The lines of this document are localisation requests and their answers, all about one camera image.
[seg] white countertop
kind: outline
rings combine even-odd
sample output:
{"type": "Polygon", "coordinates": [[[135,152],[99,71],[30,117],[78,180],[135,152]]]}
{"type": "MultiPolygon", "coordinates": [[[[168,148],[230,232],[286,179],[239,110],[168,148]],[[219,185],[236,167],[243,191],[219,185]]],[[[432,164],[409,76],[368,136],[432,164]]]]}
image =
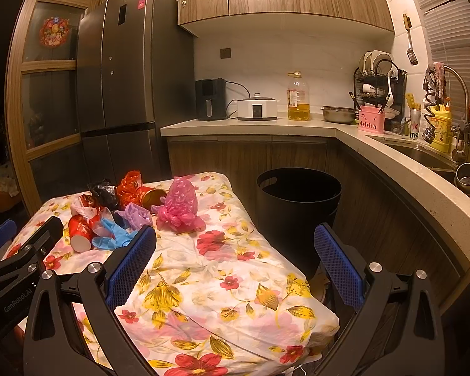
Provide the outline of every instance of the white countertop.
{"type": "MultiPolygon", "coordinates": [[[[321,115],[296,122],[288,120],[286,114],[279,114],[275,121],[190,120],[161,129],[163,137],[252,134],[336,137],[404,188],[435,217],[470,261],[470,198],[417,161],[372,139],[370,136],[378,136],[375,133],[361,131],[357,126],[325,122],[321,115]]],[[[384,136],[400,138],[391,133],[384,136]]]]}

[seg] decorative ornament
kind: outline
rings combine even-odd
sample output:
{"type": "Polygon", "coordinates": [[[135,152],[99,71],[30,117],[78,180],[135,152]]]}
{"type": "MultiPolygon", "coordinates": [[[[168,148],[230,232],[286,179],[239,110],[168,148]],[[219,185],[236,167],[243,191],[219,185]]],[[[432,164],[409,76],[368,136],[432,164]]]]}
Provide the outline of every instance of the decorative ornament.
{"type": "Polygon", "coordinates": [[[40,29],[40,43],[48,48],[56,48],[66,42],[70,27],[68,20],[59,17],[50,17],[44,21],[40,29]]]}

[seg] electrical outlet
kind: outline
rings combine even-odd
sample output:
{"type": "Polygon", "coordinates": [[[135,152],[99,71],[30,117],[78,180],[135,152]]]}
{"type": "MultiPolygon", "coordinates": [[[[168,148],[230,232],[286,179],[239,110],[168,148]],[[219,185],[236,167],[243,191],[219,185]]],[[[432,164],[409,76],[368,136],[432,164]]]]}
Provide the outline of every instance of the electrical outlet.
{"type": "Polygon", "coordinates": [[[221,48],[219,50],[219,57],[221,59],[228,59],[232,57],[232,49],[231,48],[221,48]]]}

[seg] yellow dish soap bottle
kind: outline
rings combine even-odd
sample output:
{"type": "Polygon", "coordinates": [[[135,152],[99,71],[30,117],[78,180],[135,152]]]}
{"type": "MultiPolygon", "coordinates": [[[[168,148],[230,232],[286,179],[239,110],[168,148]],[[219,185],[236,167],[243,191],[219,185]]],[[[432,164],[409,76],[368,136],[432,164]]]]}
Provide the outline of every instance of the yellow dish soap bottle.
{"type": "Polygon", "coordinates": [[[451,122],[452,116],[450,110],[451,99],[446,98],[446,105],[433,106],[431,110],[435,117],[430,117],[432,124],[435,126],[435,139],[430,146],[444,153],[449,152],[449,144],[451,143],[451,122]]]}
{"type": "Polygon", "coordinates": [[[287,74],[291,78],[287,86],[287,118],[289,120],[306,121],[310,119],[310,99],[308,84],[301,72],[287,74]]]}

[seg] white ladle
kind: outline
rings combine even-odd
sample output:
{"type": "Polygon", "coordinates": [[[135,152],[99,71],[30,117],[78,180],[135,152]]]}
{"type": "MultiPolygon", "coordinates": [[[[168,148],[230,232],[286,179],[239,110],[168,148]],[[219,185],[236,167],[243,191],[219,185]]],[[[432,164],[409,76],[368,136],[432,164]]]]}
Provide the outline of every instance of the white ladle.
{"type": "Polygon", "coordinates": [[[392,105],[394,104],[394,95],[391,92],[390,74],[386,75],[386,78],[389,81],[389,96],[388,96],[388,100],[386,101],[386,105],[388,107],[392,107],[392,105]]]}

